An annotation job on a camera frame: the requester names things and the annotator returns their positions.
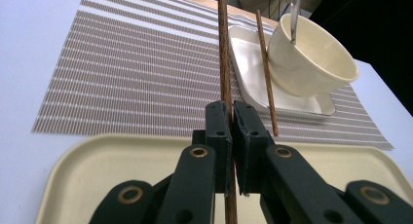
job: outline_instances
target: white bowl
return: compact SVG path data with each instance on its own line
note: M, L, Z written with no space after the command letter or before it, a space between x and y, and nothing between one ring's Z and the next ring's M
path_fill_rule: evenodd
M331 34L299 17L296 45L291 43L291 14L282 16L267 49L271 77L287 93L312 96L346 86L358 77L349 52Z

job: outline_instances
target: wooden chopstick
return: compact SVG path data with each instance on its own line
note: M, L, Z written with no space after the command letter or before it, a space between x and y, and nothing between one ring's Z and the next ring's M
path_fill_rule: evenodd
M274 136L278 136L279 126L277 125L277 113L274 104L273 88L271 86L270 67L268 65L268 55L267 50L265 49L264 30L262 28L261 13L259 12L259 10L257 10L256 17L258 24L259 44L261 46L262 63L264 65L265 83L267 85L268 102L270 104L271 122L273 124L273 134Z
M221 83L221 100L228 109L228 124L232 124L231 73L229 60L229 35L227 0L218 0L218 30L219 30L219 70ZM227 224L237 224L237 194L235 182L234 156L231 156L230 190L225 196L225 221Z

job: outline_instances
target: tray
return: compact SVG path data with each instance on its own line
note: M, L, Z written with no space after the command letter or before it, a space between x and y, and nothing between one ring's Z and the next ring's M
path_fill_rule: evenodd
M36 223L89 223L94 210L115 185L130 179L155 184L174 171L190 138L106 134L93 136L56 163ZM413 190L400 169L371 147L295 147L331 185L344 190L349 181L367 179L392 189L410 204ZM239 223L265 223L259 196L237 197ZM216 195L215 223L225 223L223 195Z
M258 33L237 25L230 26L228 31L231 60L241 95L244 101L254 106L257 111L269 113ZM264 37L268 45L270 36ZM284 92L274 81L271 82L277 114L317 118L330 116L335 112L335 105L328 93L312 97L293 96Z

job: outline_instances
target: metal utensil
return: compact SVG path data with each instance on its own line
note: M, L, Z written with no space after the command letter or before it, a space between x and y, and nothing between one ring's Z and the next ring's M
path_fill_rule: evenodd
M291 0L291 43L295 45L297 37L297 21L301 0Z

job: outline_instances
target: woven placemat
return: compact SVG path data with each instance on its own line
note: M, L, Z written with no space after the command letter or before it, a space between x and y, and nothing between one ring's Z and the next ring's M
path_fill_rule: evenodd
M256 28L243 16L230 25ZM274 28L264 26L271 34ZM191 136L220 98L217 12L186 0L82 0L33 131ZM243 100L234 70L234 100ZM277 141L392 145L351 86L322 119L279 116ZM269 114L259 113L271 129Z

